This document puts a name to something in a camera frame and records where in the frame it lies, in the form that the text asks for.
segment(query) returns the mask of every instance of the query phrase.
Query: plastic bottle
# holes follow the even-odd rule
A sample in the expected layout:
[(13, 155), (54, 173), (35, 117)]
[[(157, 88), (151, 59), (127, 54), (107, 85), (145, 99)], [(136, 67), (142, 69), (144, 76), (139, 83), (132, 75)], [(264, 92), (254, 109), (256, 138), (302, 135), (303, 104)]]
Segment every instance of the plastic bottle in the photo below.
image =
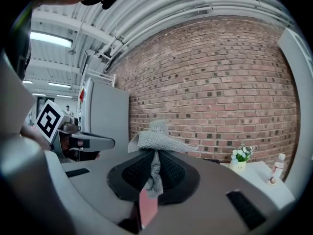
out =
[(275, 185), (277, 180), (279, 179), (280, 175), (283, 172), (284, 169), (284, 159), (285, 159), (286, 155), (284, 153), (279, 153), (278, 155), (278, 159), (276, 159), (273, 169), (272, 169), (272, 173), (270, 178), (268, 179), (268, 184), (269, 185)]

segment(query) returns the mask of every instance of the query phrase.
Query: table surface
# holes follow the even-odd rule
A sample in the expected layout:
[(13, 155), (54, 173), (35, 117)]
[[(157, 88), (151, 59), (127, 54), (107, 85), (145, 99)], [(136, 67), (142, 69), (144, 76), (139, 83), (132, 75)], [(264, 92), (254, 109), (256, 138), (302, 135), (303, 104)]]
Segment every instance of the table surface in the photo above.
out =
[(294, 196), (280, 179), (276, 185), (268, 185), (270, 173), (271, 169), (264, 162), (247, 163), (244, 171), (237, 172), (238, 175), (267, 195), (279, 209), (282, 209), (294, 201)]

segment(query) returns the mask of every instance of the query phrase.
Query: gray cloth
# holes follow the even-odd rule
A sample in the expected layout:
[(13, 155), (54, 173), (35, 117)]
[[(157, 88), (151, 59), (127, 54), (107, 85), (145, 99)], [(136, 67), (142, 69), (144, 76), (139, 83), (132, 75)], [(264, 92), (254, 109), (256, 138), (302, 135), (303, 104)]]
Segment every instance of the gray cloth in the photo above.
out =
[(148, 131), (137, 133), (128, 145), (128, 152), (140, 149), (153, 149), (155, 153), (151, 163), (151, 177), (144, 188), (147, 189), (149, 198), (156, 198), (163, 193), (162, 180), (159, 175), (161, 164), (157, 151), (197, 151), (198, 147), (188, 146), (169, 137), (166, 121), (155, 120), (150, 123)]

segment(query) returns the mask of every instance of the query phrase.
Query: ceiling light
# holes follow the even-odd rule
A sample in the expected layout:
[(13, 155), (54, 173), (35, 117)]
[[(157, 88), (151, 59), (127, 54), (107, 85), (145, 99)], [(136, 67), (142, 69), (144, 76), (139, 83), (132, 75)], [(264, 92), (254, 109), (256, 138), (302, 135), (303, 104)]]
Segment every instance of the ceiling light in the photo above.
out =
[(72, 96), (64, 96), (64, 95), (57, 95), (59, 97), (68, 97), (68, 98), (72, 98)]
[(67, 48), (71, 48), (73, 42), (72, 40), (67, 38), (57, 37), (46, 33), (39, 33), (36, 31), (32, 31), (30, 33), (30, 39), (61, 45)]
[(34, 96), (46, 96), (45, 94), (33, 93)]
[(55, 83), (49, 83), (49, 85), (53, 85), (53, 86), (60, 86), (60, 87), (65, 87), (65, 88), (70, 88), (70, 85), (66, 85), (66, 84), (55, 84)]

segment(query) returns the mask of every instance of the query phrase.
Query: potted plant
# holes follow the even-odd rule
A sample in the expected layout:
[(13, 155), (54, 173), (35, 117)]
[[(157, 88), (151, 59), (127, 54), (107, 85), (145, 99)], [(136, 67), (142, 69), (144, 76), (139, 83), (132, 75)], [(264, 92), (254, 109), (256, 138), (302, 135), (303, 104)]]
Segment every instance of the potted plant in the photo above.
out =
[(243, 171), (246, 168), (246, 162), (253, 155), (253, 148), (246, 147), (243, 142), (241, 142), (241, 147), (233, 150), (231, 155), (230, 169), (234, 171)]

